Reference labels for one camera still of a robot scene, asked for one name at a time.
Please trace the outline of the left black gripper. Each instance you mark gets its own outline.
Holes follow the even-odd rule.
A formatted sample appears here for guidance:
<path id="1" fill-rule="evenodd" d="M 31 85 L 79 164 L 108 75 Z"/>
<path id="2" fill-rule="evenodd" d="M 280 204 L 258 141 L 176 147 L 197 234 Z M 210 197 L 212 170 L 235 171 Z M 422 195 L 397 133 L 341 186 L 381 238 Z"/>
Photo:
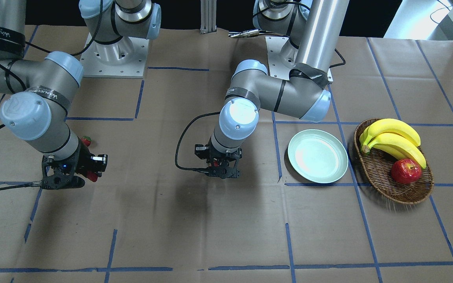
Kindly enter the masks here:
<path id="1" fill-rule="evenodd" d="M 225 178 L 238 178 L 240 170 L 237 162 L 242 158 L 242 149 L 234 152 L 221 153 L 212 145 L 195 145 L 195 155 L 199 159 L 206 160 L 206 168 L 198 168 L 196 172 L 204 173 L 207 176 Z"/>

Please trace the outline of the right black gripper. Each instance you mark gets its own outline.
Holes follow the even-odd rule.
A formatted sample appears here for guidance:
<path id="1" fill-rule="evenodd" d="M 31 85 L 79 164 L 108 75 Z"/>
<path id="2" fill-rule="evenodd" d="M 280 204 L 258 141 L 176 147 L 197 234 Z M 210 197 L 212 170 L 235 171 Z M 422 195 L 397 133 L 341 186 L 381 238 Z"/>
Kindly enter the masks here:
<path id="1" fill-rule="evenodd" d="M 64 160 L 57 160 L 50 154 L 43 156 L 41 188 L 47 190 L 81 188 L 86 182 L 79 175 L 85 176 L 87 171 L 92 171 L 101 177 L 107 163 L 108 155 L 91 154 L 88 147 L 79 140 L 77 149 Z"/>

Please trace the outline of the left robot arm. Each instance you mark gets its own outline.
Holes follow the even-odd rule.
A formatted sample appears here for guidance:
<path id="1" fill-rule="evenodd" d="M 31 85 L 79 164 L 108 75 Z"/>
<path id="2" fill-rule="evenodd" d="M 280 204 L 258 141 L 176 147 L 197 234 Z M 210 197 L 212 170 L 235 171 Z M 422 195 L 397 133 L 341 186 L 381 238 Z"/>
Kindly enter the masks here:
<path id="1" fill-rule="evenodd" d="M 208 143 L 195 145 L 195 155 L 207 166 L 192 171 L 239 177 L 241 144 L 254 132 L 260 109 L 311 122 L 326 116 L 331 94 L 325 87 L 348 5 L 347 0 L 313 0 L 309 6 L 302 0 L 256 1 L 254 25 L 288 39 L 282 48 L 288 77 L 272 75 L 257 60 L 241 61 Z"/>

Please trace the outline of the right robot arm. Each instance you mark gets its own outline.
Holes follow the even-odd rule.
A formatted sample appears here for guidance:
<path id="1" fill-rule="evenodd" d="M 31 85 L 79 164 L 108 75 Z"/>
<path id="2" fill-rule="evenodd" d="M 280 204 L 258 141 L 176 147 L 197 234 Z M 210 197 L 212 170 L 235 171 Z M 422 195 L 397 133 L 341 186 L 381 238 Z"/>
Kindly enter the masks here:
<path id="1" fill-rule="evenodd" d="M 161 7 L 151 0 L 81 0 L 81 17 L 90 32 L 83 48 L 95 49 L 104 64 L 126 62 L 133 55 L 131 37 L 155 39 Z M 24 59 L 25 0 L 0 0 L 0 93 L 10 98 L 0 108 L 0 129 L 43 155 L 42 180 L 23 184 L 48 190 L 81 188 L 97 181 L 108 162 L 94 155 L 87 139 L 65 123 L 83 78 L 79 52 L 48 51 L 43 61 Z"/>

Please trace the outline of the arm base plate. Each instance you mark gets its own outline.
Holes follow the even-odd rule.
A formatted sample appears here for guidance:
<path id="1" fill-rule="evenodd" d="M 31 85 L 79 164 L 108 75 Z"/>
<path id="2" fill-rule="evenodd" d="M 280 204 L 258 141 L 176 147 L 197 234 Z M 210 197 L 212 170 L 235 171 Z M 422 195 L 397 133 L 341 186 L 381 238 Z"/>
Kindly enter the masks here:
<path id="1" fill-rule="evenodd" d="M 141 79 L 146 69 L 149 44 L 148 39 L 135 37 L 122 37 L 110 45 L 93 42 L 81 55 L 83 76 Z"/>
<path id="2" fill-rule="evenodd" d="M 279 79 L 289 79 L 298 49 L 292 45 L 289 37 L 266 37 L 269 75 Z"/>

